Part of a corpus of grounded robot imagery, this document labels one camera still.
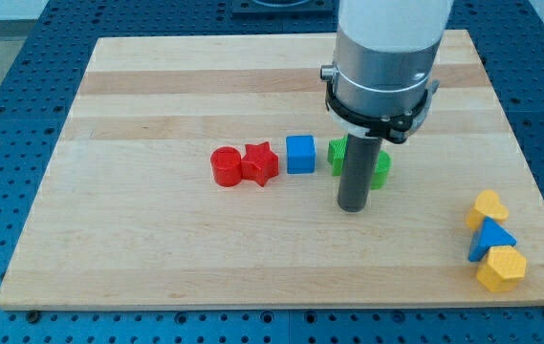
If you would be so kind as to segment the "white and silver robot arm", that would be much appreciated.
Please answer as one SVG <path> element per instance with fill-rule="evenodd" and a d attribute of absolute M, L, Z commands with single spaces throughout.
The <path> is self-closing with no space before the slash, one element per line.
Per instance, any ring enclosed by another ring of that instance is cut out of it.
<path fill-rule="evenodd" d="M 320 69 L 331 117 L 359 139 L 401 144 L 439 86 L 432 67 L 452 0 L 341 0 L 333 61 Z"/>

